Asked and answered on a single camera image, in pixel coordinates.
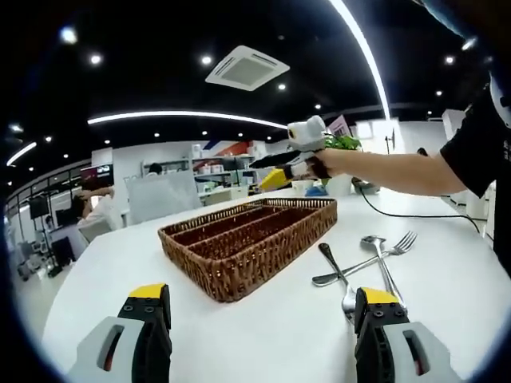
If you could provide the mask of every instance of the ceiling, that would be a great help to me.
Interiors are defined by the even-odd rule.
[[[425,120],[428,110],[439,117],[446,108],[464,109],[486,82],[473,53],[461,51],[463,40],[412,1],[345,3],[371,47],[392,117]],[[13,31],[5,128],[18,123],[24,132],[8,132],[2,152],[8,158],[29,142],[38,146],[20,158],[16,168],[6,169],[11,190],[105,146],[240,140],[240,132],[244,140],[270,136],[274,142],[286,136],[282,129],[261,124],[198,117],[146,117],[89,126],[87,120],[94,116],[190,110],[286,124],[313,114],[327,116],[328,122],[344,111],[350,123],[383,118],[362,51],[327,0],[66,6],[40,6],[30,16],[20,10]],[[76,44],[61,43],[63,26],[76,30]],[[291,69],[254,92],[206,83],[214,65],[238,45]],[[92,53],[103,57],[100,65],[90,64]],[[212,58],[209,66],[201,63],[204,55]],[[455,57],[454,65],[445,64],[447,55]],[[279,91],[278,84],[286,89]],[[435,95],[438,89],[441,97]],[[46,143],[45,136],[52,141]]]

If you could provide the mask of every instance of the woven cutlery tray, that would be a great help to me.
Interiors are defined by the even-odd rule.
[[[165,254],[218,302],[249,295],[337,221],[334,199],[268,198],[162,227]]]

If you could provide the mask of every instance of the green plant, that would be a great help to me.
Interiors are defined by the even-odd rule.
[[[360,141],[350,136],[328,135],[325,139],[325,147],[333,149],[357,150],[360,148]]]

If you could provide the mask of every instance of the air conditioning vent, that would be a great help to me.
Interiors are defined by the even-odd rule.
[[[240,45],[218,63],[206,82],[252,91],[288,70],[273,57]]]

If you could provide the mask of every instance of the fork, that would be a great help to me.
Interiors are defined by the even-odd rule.
[[[344,315],[346,315],[346,319],[352,325],[355,325],[355,304],[357,293],[355,293],[355,290],[353,290],[353,287],[350,286],[350,283],[344,276],[343,272],[339,269],[339,266],[337,265],[337,262],[331,253],[330,246],[328,246],[328,243],[320,243],[319,249],[328,260],[328,262],[332,265],[332,267],[334,267],[335,271],[337,271],[339,279],[341,279],[346,284],[346,294],[344,295],[343,301],[341,302],[341,307],[343,308]]]
[[[394,245],[390,250],[383,252],[383,257],[388,257],[389,255],[403,255],[408,252],[411,247],[415,243],[415,239],[417,239],[417,233],[413,231],[408,231],[401,240]],[[375,256],[367,261],[361,262],[358,265],[354,265],[352,267],[348,267],[344,270],[341,270],[342,274],[346,277],[350,274],[356,273],[357,271],[364,269],[373,263],[378,262],[378,256]],[[317,277],[312,278],[312,283],[317,287],[325,287],[339,280],[339,273],[335,272],[332,274],[318,275]]]

